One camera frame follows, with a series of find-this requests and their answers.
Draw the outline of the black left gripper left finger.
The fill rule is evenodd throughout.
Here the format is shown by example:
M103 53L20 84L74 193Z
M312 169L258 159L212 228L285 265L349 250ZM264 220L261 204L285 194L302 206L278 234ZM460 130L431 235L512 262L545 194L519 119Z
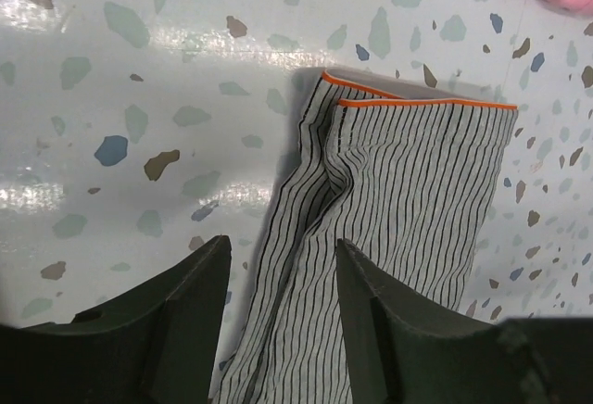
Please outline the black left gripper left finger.
M2 326L2 402L208 402L231 251L218 235L70 323Z

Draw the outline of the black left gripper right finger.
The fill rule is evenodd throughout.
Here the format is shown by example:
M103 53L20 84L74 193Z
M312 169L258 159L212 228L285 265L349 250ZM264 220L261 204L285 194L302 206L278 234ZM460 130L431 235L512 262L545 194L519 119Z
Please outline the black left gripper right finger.
M491 325L422 296L348 240L335 255L354 402L591 402L591 319Z

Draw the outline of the grey striped underwear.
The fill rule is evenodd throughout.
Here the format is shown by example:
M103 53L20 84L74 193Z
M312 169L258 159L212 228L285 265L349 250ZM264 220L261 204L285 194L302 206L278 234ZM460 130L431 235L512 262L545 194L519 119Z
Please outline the grey striped underwear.
M364 72L321 72L298 166L271 202L254 293L218 403L348 403L335 247L456 309L513 132L514 105Z

